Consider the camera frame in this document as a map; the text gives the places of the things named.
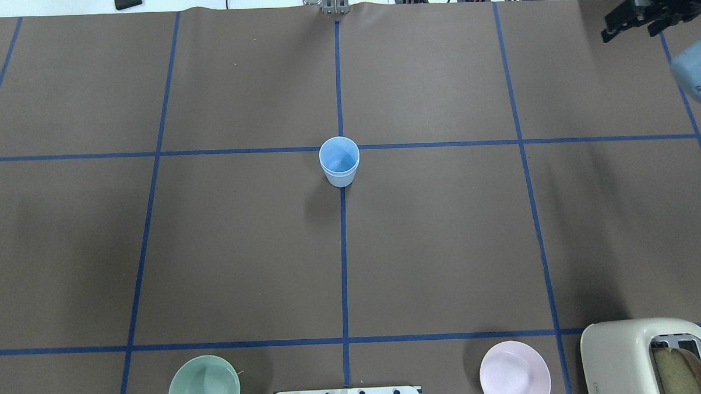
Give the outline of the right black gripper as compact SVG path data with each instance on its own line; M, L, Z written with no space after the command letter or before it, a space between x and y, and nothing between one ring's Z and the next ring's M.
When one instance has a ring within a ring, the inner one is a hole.
M618 34L640 26L646 26L649 35L656 36L699 15L701 0L623 0L605 16L601 41L609 43Z

